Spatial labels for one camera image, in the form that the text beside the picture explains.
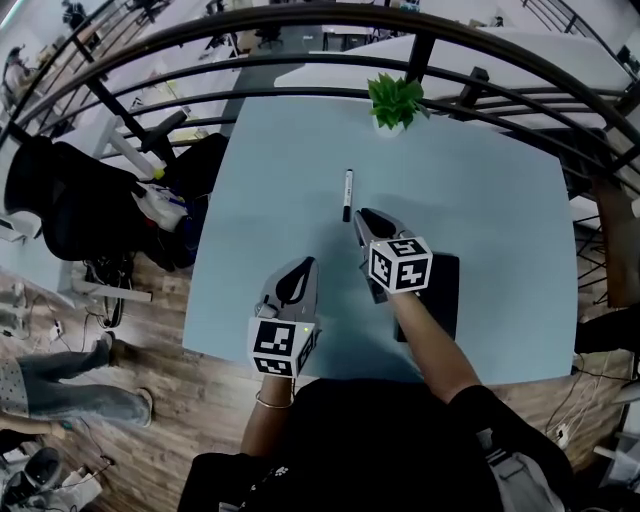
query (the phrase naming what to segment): desk in background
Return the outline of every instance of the desk in background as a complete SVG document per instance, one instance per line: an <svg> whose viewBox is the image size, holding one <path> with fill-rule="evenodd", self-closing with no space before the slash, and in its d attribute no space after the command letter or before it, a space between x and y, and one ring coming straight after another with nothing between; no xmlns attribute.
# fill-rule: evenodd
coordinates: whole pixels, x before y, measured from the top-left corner
<svg viewBox="0 0 640 512"><path fill-rule="evenodd" d="M248 364L247 325L264 281L314 256L323 332L305 373L419 379L394 340L390 307L373 303L358 270L353 223L342 222L352 168L354 209L383 210L434 252L460 258L456 341L485 383L567 375L576 258L558 159L437 116L382 139L369 109L340 99L245 101L202 233L184 347Z"/></svg>

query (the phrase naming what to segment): chair armrest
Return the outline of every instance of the chair armrest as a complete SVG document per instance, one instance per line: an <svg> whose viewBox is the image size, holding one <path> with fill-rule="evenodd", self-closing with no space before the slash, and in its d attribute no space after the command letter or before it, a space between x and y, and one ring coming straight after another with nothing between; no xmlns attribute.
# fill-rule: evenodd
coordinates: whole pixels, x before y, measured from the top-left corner
<svg viewBox="0 0 640 512"><path fill-rule="evenodd" d="M156 145L156 143L158 143L158 141L166 138L167 135L169 135L173 130L182 125L182 123L184 123L186 120L187 114L185 114L182 110L169 116L153 130L147 133L147 136L144 138L144 140L141 141L142 144L140 145L140 150L143 153L150 151Z"/></svg>

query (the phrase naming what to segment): hand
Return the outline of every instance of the hand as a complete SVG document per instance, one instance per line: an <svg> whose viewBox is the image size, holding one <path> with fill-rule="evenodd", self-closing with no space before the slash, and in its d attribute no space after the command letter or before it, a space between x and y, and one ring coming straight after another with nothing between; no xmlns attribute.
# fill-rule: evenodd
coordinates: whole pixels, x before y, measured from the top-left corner
<svg viewBox="0 0 640 512"><path fill-rule="evenodd" d="M51 422L51 435L56 436L58 439L64 439L67 437L67 430L57 421Z"/></svg>

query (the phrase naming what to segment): black notebook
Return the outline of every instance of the black notebook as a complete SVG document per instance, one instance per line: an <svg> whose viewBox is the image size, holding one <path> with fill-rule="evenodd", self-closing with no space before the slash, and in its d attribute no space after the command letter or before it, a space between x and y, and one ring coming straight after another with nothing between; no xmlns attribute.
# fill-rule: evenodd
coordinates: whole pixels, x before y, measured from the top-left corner
<svg viewBox="0 0 640 512"><path fill-rule="evenodd" d="M460 260L458 257L434 253L429 286L420 290L420 302L454 340L458 325L459 284ZM405 343L407 341L397 323L396 339Z"/></svg>

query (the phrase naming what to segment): gray floor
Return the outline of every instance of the gray floor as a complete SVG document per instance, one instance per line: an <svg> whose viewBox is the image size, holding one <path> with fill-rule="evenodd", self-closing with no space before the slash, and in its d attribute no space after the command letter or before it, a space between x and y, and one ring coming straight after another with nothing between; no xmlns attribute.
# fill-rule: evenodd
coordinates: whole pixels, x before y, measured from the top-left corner
<svg viewBox="0 0 640 512"><path fill-rule="evenodd" d="M253 50L251 55L282 55L322 51L322 29L319 26L282 27L280 39L282 44L274 42L269 45L267 43L262 48ZM358 43L359 41L350 41L352 47L358 46ZM330 37L328 50L339 52L341 45L341 37ZM276 78L301 66L302 64L279 64L244 68L240 72L234 90L273 87ZM229 101L224 109L223 116L237 116L242 109L243 103L243 99ZM232 124L224 125L220 133L227 137L231 136L233 126Z"/></svg>

